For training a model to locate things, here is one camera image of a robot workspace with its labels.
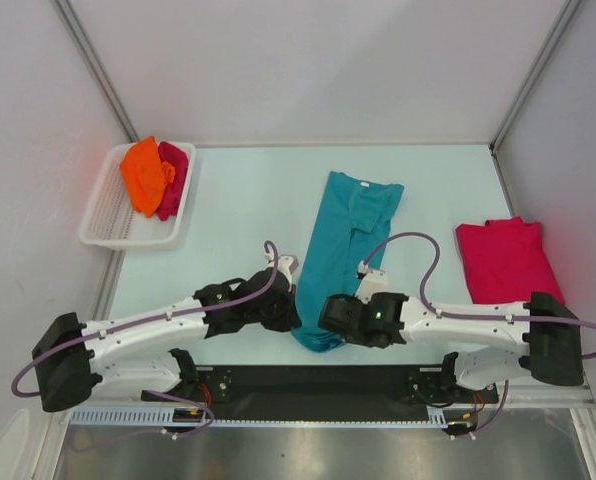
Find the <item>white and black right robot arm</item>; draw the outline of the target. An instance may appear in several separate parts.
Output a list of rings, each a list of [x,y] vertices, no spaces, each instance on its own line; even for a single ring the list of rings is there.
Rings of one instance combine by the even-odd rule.
[[[536,294],[529,302],[467,305],[450,313],[427,306],[414,296],[378,292],[367,299],[330,296],[320,314],[320,328],[351,344],[387,348],[394,344],[471,344],[473,350],[444,355],[441,393],[462,401],[473,391],[506,380],[531,377],[547,385],[577,387],[584,382],[580,326],[568,316],[549,316],[558,302]]]

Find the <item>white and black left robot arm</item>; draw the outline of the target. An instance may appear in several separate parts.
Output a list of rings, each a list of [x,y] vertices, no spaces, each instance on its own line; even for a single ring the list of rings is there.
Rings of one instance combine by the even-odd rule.
[[[166,307],[116,320],[57,317],[32,350],[44,411],[65,411],[91,398],[154,401],[158,393],[185,400],[199,387],[192,346],[251,324],[289,332],[298,319],[295,285],[272,266],[250,279],[208,285]]]

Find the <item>white perforated plastic basket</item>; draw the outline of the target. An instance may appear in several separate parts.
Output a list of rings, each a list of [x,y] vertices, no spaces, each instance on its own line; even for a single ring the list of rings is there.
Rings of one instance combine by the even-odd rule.
[[[178,213],[162,221],[156,215],[148,218],[132,207],[120,171],[121,161],[131,146],[120,144],[107,153],[80,225],[79,238],[84,244],[115,251],[173,249],[186,213],[196,147],[185,142],[174,144],[187,155],[189,166]]]

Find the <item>teal t shirt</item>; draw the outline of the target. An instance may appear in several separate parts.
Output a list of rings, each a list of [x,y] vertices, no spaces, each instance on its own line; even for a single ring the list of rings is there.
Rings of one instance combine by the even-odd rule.
[[[357,291],[359,263],[390,236],[404,186],[330,172],[299,277],[295,306],[301,326],[294,339],[311,352],[343,345],[339,335],[318,326],[329,296]]]

